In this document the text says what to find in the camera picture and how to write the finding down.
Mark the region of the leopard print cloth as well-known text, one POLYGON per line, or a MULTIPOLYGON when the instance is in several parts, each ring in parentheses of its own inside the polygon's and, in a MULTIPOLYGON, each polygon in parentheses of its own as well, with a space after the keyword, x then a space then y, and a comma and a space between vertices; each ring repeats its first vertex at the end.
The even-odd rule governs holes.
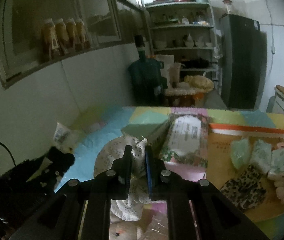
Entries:
POLYGON ((255 209, 266 197, 266 189, 262 186, 262 174, 249 165, 239 176, 225 182, 220 192, 241 212, 255 209))

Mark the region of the floral white cloth bag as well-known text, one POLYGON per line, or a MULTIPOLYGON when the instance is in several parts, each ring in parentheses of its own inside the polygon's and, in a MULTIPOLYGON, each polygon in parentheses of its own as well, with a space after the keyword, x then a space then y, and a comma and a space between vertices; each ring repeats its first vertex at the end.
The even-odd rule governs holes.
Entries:
POLYGON ((115 138, 98 153, 94 166, 94 177, 112 168, 115 161, 125 155, 129 146, 131 162, 125 166, 124 174, 119 177, 121 182, 129 182, 128 195, 125 200, 111 200, 111 213, 126 222, 135 222, 142 218, 144 205, 151 200, 147 192, 146 181, 146 150, 148 140, 138 139, 129 135, 115 138))

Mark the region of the mint green soft pack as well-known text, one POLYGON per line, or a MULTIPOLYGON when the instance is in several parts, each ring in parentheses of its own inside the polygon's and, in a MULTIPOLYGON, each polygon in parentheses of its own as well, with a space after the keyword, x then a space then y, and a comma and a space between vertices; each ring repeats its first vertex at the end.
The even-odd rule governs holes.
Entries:
POLYGON ((251 145, 249 139, 234 140, 231 142, 231 161, 235 169, 247 165, 251 157, 251 145))

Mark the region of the floral tissue pack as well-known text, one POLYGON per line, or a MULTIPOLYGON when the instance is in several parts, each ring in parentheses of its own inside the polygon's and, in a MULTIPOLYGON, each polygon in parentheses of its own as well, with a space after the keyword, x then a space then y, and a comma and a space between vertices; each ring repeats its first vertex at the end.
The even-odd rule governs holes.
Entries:
POLYGON ((201 114, 173 114, 170 121, 159 159, 207 168, 208 118, 201 114))

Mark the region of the clear plastic bag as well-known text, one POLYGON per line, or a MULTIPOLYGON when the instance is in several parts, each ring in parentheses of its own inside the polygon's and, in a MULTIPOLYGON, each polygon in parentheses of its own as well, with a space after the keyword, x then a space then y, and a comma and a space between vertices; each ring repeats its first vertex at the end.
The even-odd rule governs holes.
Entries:
POLYGON ((73 153, 78 138, 79 133, 77 131, 71 130, 58 122, 53 135, 53 145, 63 153, 73 153))

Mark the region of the orange rimmed cardboard box tray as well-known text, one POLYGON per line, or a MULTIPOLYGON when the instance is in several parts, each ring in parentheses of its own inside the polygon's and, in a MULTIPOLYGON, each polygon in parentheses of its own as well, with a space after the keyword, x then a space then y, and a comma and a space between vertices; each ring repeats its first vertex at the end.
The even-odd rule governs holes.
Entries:
POLYGON ((284 214, 284 129, 209 125, 206 178, 253 222, 284 214))

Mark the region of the colourful patchwork table cloth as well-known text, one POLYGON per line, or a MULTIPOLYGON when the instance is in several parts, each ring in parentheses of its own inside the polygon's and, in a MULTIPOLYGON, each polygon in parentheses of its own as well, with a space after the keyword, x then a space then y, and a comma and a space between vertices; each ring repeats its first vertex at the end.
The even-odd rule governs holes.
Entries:
MULTIPOLYGON (((84 139, 79 139, 79 143, 74 148, 75 163, 68 169, 57 190, 68 180, 76 178, 79 181, 93 179, 94 163, 98 153, 107 142, 120 137, 121 129, 128 124, 142 124, 150 116, 150 122, 162 121, 164 116, 171 113, 199 113, 209 117, 209 121, 217 124, 229 124, 252 127, 268 127, 284 129, 284 115, 275 113, 264 113, 261 111, 228 111, 204 108, 168 108, 168 107, 124 107, 107 110, 90 128, 90 133, 83 135, 84 139)), ((166 167, 181 175, 187 180, 197 181, 200 175, 204 175, 203 168, 191 167, 190 165, 180 165, 165 163, 166 167)), ((284 213, 274 218, 262 220, 257 225, 270 239, 281 239, 284 237, 284 213)))

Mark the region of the green white tissue box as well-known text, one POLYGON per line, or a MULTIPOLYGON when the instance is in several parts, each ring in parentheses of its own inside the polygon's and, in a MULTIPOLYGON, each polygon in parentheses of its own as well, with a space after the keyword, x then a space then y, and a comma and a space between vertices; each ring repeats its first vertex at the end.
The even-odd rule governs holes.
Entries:
POLYGON ((138 140, 147 139, 151 145, 159 144, 170 124, 167 115, 153 112, 145 112, 136 117, 128 125, 121 129, 123 135, 129 135, 138 140))

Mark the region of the yellow round basket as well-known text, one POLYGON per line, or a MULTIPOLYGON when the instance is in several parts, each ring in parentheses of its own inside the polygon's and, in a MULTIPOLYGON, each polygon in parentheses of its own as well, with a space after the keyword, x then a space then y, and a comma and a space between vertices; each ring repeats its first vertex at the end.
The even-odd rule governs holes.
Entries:
POLYGON ((204 90, 205 93, 214 89, 213 81, 203 75, 187 75, 184 78, 184 82, 190 85, 190 87, 204 90))

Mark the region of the blue water jug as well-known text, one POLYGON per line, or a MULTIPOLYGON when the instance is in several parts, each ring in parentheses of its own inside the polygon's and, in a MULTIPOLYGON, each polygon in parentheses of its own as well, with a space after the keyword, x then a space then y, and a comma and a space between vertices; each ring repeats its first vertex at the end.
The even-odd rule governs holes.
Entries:
POLYGON ((134 98, 141 106, 164 106, 165 96, 160 72, 162 65, 155 59, 147 58, 144 47, 138 47, 137 51, 139 60, 128 68, 134 98))

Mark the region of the black refrigerator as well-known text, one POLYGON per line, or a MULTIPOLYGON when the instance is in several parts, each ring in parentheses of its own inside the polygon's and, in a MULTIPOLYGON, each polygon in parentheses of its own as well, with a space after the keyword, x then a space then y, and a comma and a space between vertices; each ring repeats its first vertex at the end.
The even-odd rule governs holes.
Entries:
POLYGON ((253 109, 264 64, 263 36, 258 21, 227 14, 221 18, 222 87, 227 108, 253 109))

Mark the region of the grey metal shelf rack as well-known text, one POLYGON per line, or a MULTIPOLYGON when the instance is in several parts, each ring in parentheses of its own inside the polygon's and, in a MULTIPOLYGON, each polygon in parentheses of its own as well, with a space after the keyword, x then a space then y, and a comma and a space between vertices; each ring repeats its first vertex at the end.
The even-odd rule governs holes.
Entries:
POLYGON ((181 65, 180 80, 203 75, 219 90, 222 71, 218 59, 218 35, 209 2, 159 1, 145 5, 151 50, 170 55, 181 65))

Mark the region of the glass jar on fridge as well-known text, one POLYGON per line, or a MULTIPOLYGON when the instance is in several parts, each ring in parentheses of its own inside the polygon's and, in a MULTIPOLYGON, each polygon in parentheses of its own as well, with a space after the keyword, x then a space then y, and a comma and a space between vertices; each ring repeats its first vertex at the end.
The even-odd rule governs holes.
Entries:
POLYGON ((222 1, 225 6, 226 14, 232 14, 233 13, 233 1, 231 0, 223 0, 222 1))

